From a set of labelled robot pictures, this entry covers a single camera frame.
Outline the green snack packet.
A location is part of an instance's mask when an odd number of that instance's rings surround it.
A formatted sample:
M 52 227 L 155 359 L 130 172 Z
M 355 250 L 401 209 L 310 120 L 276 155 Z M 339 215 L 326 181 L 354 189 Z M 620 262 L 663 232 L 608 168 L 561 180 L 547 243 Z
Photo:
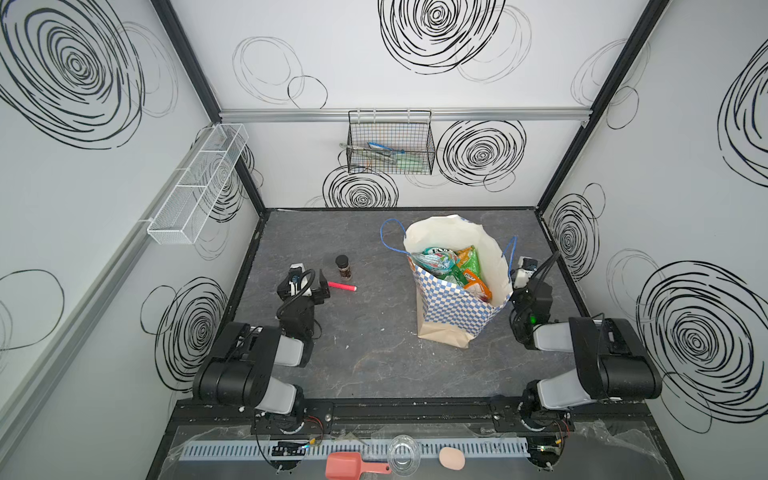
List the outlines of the green snack packet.
M 469 246 L 456 252 L 454 277 L 465 286 L 471 282 L 482 281 L 479 254 L 475 246 Z

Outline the checkered paper bag blue handles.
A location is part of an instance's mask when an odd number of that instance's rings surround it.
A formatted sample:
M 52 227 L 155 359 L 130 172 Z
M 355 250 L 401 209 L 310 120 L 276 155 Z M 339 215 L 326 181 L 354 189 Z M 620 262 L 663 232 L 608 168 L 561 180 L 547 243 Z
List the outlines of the checkered paper bag blue handles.
M 502 248 L 482 225 L 459 215 L 448 215 L 432 216 L 409 226 L 394 218 L 387 219 L 380 227 L 380 240 L 384 247 L 407 259 L 416 285 L 417 335 L 423 340 L 466 349 L 511 300 L 516 237 Z M 482 280 L 493 294 L 489 303 L 467 293 L 454 277 L 454 271 L 437 278 L 410 258 L 411 253 L 430 247 L 456 253 L 469 246 L 478 251 Z

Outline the teal Fox's candy bag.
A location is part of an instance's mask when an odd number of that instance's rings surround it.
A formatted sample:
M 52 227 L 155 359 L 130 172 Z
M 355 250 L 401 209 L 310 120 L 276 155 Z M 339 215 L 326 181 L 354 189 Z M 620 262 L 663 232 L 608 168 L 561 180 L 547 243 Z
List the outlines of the teal Fox's candy bag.
M 451 275 L 459 262 L 458 255 L 447 248 L 430 247 L 410 254 L 412 262 L 437 278 Z

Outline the orange snack packet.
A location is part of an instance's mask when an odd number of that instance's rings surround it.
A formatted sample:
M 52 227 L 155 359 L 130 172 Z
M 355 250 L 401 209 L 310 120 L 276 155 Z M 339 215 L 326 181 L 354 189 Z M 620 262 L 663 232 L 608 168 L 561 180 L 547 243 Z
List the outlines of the orange snack packet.
M 464 280 L 463 289 L 467 293 L 485 303 L 489 303 L 492 300 L 493 294 L 491 290 L 476 273 L 471 269 L 464 269 L 461 271 L 461 274 Z

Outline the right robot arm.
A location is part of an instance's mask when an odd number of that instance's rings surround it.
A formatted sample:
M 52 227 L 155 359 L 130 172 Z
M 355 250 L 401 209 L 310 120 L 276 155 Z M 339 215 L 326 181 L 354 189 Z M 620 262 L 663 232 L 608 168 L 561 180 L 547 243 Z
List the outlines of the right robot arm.
M 542 411 L 567 411 L 602 401 L 644 401 L 662 392 L 662 376 L 629 321 L 623 318 L 550 317 L 552 286 L 536 272 L 513 283 L 510 326 L 526 349 L 568 353 L 575 367 L 530 382 L 519 411 L 532 418 Z

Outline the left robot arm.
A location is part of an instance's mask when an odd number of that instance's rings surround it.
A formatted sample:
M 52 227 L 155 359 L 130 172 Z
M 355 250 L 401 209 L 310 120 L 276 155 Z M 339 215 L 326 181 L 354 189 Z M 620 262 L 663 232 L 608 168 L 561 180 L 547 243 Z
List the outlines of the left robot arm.
M 307 366 L 322 336 L 315 309 L 330 297 L 330 285 L 322 271 L 298 263 L 276 293 L 281 305 L 275 326 L 231 322 L 224 327 L 194 377 L 195 400 L 304 420 L 302 388 L 275 378 L 273 370 Z

